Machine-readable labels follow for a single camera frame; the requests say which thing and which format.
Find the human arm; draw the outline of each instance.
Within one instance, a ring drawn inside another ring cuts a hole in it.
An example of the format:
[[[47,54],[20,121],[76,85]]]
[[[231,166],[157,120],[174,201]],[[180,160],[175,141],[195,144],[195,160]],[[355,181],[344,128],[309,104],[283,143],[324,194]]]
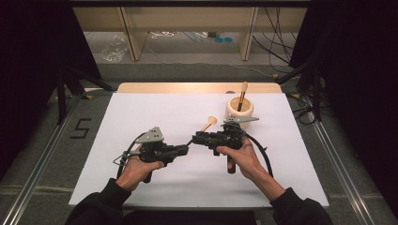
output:
[[[318,202],[302,200],[292,188],[284,189],[269,175],[259,162],[249,139],[245,140],[239,150],[220,146],[217,151],[230,156],[228,168],[237,164],[242,174],[254,182],[270,200],[277,212],[278,224],[332,224],[328,213]]]
[[[92,193],[79,202],[65,224],[122,224],[123,202],[150,172],[163,166],[160,161],[144,163],[138,156],[130,157],[120,177],[111,178],[102,192]]]

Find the black sleeve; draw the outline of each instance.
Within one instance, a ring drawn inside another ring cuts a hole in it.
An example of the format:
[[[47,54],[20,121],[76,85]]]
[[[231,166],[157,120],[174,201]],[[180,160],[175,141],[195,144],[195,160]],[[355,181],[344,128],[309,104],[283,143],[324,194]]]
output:
[[[311,199],[302,200],[292,188],[277,200],[271,202],[276,210],[276,217],[280,225],[294,224],[333,224],[329,214],[319,202]]]
[[[65,224],[122,224],[122,204],[130,195],[111,178],[101,193],[92,193],[79,202]]]

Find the white tabletop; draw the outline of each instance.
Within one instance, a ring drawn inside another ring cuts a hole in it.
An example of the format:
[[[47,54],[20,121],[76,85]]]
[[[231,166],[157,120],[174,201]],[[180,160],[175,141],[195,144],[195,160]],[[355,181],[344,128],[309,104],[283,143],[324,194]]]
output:
[[[113,94],[96,140],[70,199],[76,205],[100,192],[118,167],[113,160],[141,133],[160,127],[164,142],[185,144],[213,115],[219,123],[207,132],[222,130],[225,104],[231,94]],[[268,147],[274,177],[305,199],[329,206],[298,126],[284,94],[246,94],[254,105],[248,134]],[[258,149],[257,156],[266,167]],[[226,157],[214,157],[203,145],[190,145],[185,157],[153,172],[149,184],[140,184],[125,206],[145,209],[249,209],[270,207],[262,192],[241,174],[226,170]]]

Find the person's left hand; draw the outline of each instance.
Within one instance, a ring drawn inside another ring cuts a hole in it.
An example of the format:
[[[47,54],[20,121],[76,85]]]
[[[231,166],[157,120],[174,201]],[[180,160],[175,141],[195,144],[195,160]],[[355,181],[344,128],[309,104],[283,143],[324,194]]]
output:
[[[129,157],[124,171],[116,180],[116,183],[125,190],[134,191],[141,181],[145,180],[150,172],[163,168],[161,161],[146,163],[138,156]]]

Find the hand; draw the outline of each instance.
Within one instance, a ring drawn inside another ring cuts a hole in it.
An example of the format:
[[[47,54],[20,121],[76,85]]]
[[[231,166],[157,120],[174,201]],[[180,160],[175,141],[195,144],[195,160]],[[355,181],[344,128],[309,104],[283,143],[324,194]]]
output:
[[[138,156],[129,157],[124,171],[116,180],[116,183],[125,190],[134,191],[141,181],[145,180],[150,172],[163,168],[161,161],[146,163]]]
[[[228,168],[230,169],[237,164],[242,174],[253,181],[270,201],[274,201],[284,194],[284,188],[261,165],[249,139],[244,141],[239,150],[226,146],[219,146],[216,150],[223,155],[231,157],[232,159],[228,162]]]

